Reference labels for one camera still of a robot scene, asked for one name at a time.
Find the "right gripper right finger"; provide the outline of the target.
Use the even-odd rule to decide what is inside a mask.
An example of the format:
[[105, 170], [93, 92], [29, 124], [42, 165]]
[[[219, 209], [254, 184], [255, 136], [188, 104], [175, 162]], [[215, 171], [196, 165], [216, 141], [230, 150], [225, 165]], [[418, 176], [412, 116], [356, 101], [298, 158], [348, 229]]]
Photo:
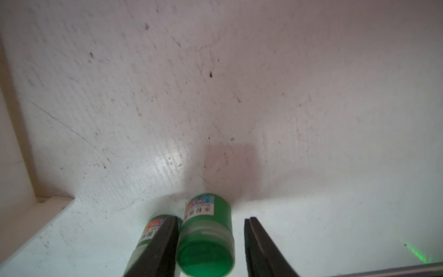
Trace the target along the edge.
[[298, 277], [256, 217], [245, 219], [244, 237], [249, 277]]

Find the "white drawer cabinet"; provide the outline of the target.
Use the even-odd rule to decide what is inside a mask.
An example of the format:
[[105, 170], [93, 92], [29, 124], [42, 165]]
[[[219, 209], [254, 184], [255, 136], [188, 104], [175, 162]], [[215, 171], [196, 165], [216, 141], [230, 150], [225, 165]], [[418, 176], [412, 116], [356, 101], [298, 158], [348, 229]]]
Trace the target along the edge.
[[6, 101], [1, 96], [1, 267], [74, 201], [56, 196], [36, 197]]

